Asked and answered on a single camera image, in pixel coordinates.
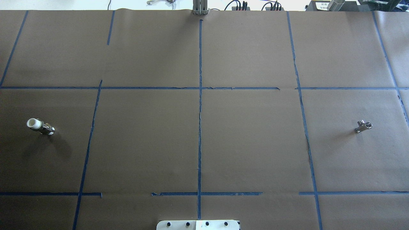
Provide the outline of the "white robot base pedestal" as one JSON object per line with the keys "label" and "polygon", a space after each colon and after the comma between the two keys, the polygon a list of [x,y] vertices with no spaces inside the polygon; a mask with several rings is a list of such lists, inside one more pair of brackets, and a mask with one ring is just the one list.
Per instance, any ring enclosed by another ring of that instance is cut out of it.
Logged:
{"label": "white robot base pedestal", "polygon": [[239,221],[228,220],[167,220],[159,221],[156,230],[240,230]]}

